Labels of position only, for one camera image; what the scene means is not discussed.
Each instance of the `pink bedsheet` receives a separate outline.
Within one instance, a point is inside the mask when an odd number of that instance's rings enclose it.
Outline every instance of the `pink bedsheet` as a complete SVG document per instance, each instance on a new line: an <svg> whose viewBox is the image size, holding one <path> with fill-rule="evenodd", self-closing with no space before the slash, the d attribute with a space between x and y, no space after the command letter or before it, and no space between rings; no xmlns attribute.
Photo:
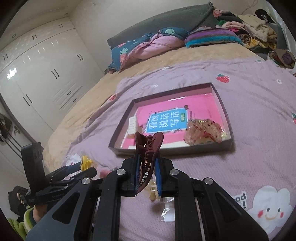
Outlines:
<svg viewBox="0 0 296 241"><path fill-rule="evenodd" d="M272 239L296 204L296 78L271 61L190 62L125 78L117 98L91 116L68 155L85 152L99 169L120 167L123 159L108 144L132 99L207 82L214 84L226 108L234 149L171 157L174 167L196 179L213 178ZM151 202L144 192L123 198L120 239L174 240L175 224L158 221L160 212L160 203Z"/></svg>

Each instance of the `beige blanket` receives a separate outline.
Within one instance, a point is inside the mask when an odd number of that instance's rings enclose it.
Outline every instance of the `beige blanket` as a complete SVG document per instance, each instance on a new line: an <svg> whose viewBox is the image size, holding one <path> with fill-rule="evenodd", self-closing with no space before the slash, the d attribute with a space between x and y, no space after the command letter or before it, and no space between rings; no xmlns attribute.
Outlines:
<svg viewBox="0 0 296 241"><path fill-rule="evenodd" d="M253 35L263 42L267 42L269 28L264 20L251 14L238 15L238 17L243 20L245 29L251 36Z"/></svg>
<svg viewBox="0 0 296 241"><path fill-rule="evenodd" d="M61 167L71 142L81 133L92 113L115 92L117 84L123 78L141 75L178 63L254 56L256 55L253 52L236 43L190 49L183 47L145 60L121 73L107 74L78 101L52 134L43 151L45 165L51 172Z"/></svg>

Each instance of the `blue gripper pad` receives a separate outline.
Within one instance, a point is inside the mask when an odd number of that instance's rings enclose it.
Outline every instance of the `blue gripper pad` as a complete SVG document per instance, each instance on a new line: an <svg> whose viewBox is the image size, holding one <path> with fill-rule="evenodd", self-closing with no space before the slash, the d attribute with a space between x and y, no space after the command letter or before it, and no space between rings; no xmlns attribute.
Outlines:
<svg viewBox="0 0 296 241"><path fill-rule="evenodd" d="M137 168L136 168L136 175L135 175L135 184L136 184L136 190L139 189L139 184L140 184L140 165L141 165L141 162L140 162L140 155L138 155L138 160L137 160Z"/></svg>
<svg viewBox="0 0 296 241"><path fill-rule="evenodd" d="M161 196L162 194L162 178L160 175L160 169L159 169L159 163L158 163L158 158L155 159L155 178L156 178L156 188L158 195Z"/></svg>

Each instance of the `strawberry print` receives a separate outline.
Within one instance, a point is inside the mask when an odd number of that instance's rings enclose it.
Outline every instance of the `strawberry print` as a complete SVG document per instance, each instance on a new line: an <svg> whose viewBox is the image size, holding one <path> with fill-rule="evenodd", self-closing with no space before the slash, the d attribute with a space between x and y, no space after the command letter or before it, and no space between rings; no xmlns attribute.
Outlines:
<svg viewBox="0 0 296 241"><path fill-rule="evenodd" d="M292 112L292 118L293 118L293 122L296 124L296 114L294 112Z"/></svg>
<svg viewBox="0 0 296 241"><path fill-rule="evenodd" d="M216 77L216 80L223 82L223 83L228 83L230 81L230 78L227 75L218 74Z"/></svg>
<svg viewBox="0 0 296 241"><path fill-rule="evenodd" d="M127 48L123 48L123 49L120 51L120 63L121 63L121 64L122 64L122 63L124 62L124 60L126 59L127 52L128 52L128 49L127 49Z"/></svg>
<svg viewBox="0 0 296 241"><path fill-rule="evenodd" d="M120 48L121 46L123 46L123 45L125 45L126 43L122 43L122 44L119 44L118 46L117 46L117 48Z"/></svg>
<svg viewBox="0 0 296 241"><path fill-rule="evenodd" d="M113 101L113 100L115 100L115 99L116 99L116 94L112 95L112 96L109 98L110 101Z"/></svg>

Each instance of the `white wardrobe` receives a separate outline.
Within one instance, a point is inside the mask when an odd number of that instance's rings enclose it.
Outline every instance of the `white wardrobe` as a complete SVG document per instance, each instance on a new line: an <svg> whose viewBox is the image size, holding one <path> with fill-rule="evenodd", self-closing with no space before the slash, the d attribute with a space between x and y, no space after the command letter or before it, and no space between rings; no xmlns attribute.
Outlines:
<svg viewBox="0 0 296 241"><path fill-rule="evenodd" d="M37 27L0 52L0 93L45 146L69 110L104 75L69 18Z"/></svg>

